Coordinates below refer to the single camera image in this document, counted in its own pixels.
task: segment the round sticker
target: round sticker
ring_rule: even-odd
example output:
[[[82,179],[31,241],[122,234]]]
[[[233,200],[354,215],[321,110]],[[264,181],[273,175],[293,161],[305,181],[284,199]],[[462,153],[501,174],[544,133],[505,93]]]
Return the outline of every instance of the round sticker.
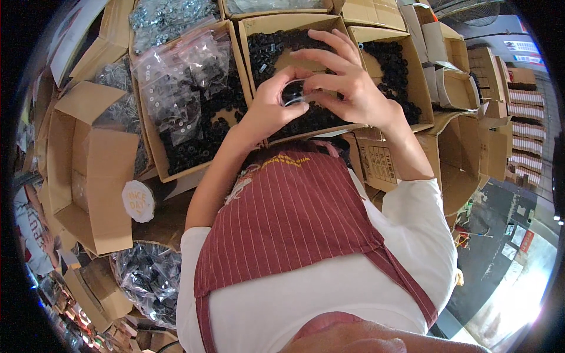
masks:
[[[155,201],[153,193],[142,182],[137,180],[125,183],[121,192],[125,211],[139,223],[149,222],[154,217]]]

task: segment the box of black washers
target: box of black washers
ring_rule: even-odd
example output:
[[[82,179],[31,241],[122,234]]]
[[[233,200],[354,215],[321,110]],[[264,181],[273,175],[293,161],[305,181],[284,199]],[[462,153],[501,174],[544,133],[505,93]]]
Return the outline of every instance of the box of black washers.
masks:
[[[202,45],[216,51],[205,55]],[[202,61],[187,61],[190,57]],[[161,73],[153,71],[155,65]],[[162,182],[206,168],[229,127],[243,118],[251,104],[233,23],[227,20],[134,56],[132,72],[136,71],[134,85]]]
[[[308,37],[307,30],[330,31],[334,28],[347,34],[342,18],[333,15],[283,14],[241,20],[241,47],[253,94],[262,82],[289,65],[318,73],[326,72],[327,68],[320,63],[295,60],[289,54],[301,48],[330,50],[325,43]],[[311,103],[306,114],[276,132],[268,139],[267,145],[321,134],[339,134],[363,126],[343,121],[329,110]]]
[[[365,70],[385,97],[402,106],[412,131],[433,127],[432,102],[410,34],[357,26],[350,26],[347,31],[359,43]]]

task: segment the fan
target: fan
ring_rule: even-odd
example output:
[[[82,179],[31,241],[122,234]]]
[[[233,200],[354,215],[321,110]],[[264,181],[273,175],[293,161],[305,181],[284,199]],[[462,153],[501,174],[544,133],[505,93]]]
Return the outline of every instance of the fan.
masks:
[[[496,21],[502,0],[439,0],[433,5],[438,19],[449,17],[459,23],[482,27]]]

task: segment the bag of black plastic parts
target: bag of black plastic parts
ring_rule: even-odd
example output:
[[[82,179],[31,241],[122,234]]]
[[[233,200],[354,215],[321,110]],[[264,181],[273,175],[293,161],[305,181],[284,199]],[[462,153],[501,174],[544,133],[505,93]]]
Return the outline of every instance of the bag of black plastic parts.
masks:
[[[181,254],[158,243],[138,241],[110,258],[118,284],[136,308],[157,325],[175,329]]]

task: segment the red striped apron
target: red striped apron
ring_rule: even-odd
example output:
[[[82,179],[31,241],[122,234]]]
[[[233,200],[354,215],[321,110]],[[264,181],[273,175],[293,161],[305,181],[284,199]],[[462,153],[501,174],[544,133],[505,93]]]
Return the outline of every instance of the red striped apron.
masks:
[[[323,259],[365,254],[404,288],[431,327],[429,296],[384,245],[369,221],[345,162],[313,142],[275,149],[247,168],[218,212],[200,252],[194,297],[202,341],[215,353],[209,295],[240,282],[292,271]]]

